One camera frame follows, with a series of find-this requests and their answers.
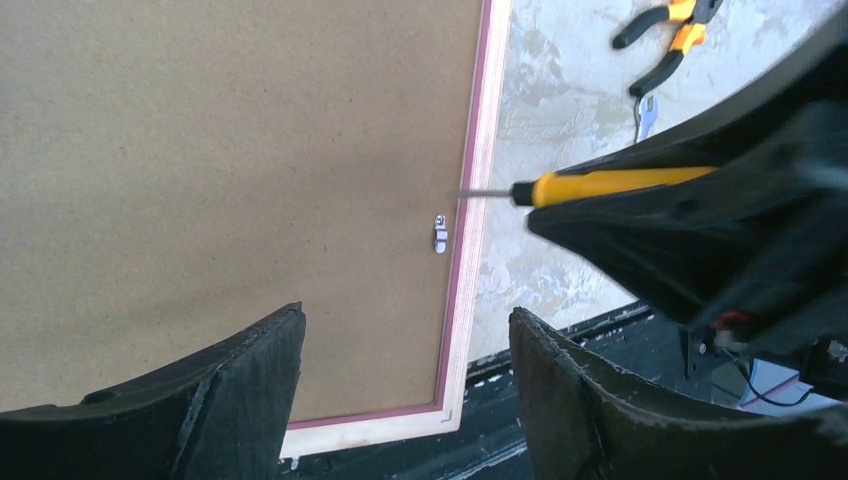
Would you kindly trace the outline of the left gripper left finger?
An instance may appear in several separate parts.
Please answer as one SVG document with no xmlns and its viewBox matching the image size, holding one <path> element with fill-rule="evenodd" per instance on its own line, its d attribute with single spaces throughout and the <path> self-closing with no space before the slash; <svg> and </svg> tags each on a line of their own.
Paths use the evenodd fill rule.
<svg viewBox="0 0 848 480">
<path fill-rule="evenodd" d="M 286 305 L 235 335 L 73 406 L 1 416 L 5 479 L 272 479 L 306 317 Z"/>
</svg>

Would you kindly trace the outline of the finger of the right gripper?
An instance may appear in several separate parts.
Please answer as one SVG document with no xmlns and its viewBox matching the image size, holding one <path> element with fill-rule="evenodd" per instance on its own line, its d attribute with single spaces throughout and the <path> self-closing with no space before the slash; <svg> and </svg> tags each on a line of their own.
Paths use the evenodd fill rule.
<svg viewBox="0 0 848 480">
<path fill-rule="evenodd" d="M 638 145 L 556 173 L 715 167 L 710 180 L 847 183 L 847 9 L 742 90 Z"/>
<path fill-rule="evenodd" d="M 847 193 L 832 185 L 702 179 L 536 210 L 527 225 L 691 329 L 847 328 Z"/>
</svg>

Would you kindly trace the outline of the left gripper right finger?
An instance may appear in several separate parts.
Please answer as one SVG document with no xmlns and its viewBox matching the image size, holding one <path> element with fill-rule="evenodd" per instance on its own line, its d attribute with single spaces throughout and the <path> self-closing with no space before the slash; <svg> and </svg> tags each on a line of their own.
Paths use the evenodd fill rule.
<svg viewBox="0 0 848 480">
<path fill-rule="evenodd" d="M 843 479 L 847 408 L 768 417 L 651 383 L 533 313 L 509 317 L 512 368 L 538 479 Z"/>
</svg>

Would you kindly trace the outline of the yellow handled screwdriver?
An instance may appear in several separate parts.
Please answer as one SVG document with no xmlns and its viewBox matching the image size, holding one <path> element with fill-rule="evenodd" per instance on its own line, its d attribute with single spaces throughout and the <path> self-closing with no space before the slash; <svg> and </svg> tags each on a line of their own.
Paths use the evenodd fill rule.
<svg viewBox="0 0 848 480">
<path fill-rule="evenodd" d="M 586 174 L 546 173 L 533 181 L 519 181 L 508 189 L 462 190 L 458 198 L 509 198 L 519 207 L 546 208 L 584 198 L 613 195 L 684 183 L 716 170 L 680 167 L 593 171 Z"/>
</svg>

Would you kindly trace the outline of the pink picture frame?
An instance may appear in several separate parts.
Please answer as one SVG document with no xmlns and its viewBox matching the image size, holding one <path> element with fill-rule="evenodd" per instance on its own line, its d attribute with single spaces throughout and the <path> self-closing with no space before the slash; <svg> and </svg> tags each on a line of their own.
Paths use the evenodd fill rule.
<svg viewBox="0 0 848 480">
<path fill-rule="evenodd" d="M 287 454 L 459 426 L 507 1 L 5 1 L 1 407 L 299 302 Z M 434 219 L 449 240 L 433 248 Z"/>
</svg>

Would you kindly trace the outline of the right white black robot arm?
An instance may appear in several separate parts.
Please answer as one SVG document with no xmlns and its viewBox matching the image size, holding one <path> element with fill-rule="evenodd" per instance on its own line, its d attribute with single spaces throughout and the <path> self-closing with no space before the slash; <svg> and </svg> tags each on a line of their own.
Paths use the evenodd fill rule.
<svg viewBox="0 0 848 480">
<path fill-rule="evenodd" d="M 770 71 L 652 139 L 567 169 L 703 167 L 532 211 L 528 229 L 681 329 L 798 360 L 847 330 L 847 10 Z"/>
</svg>

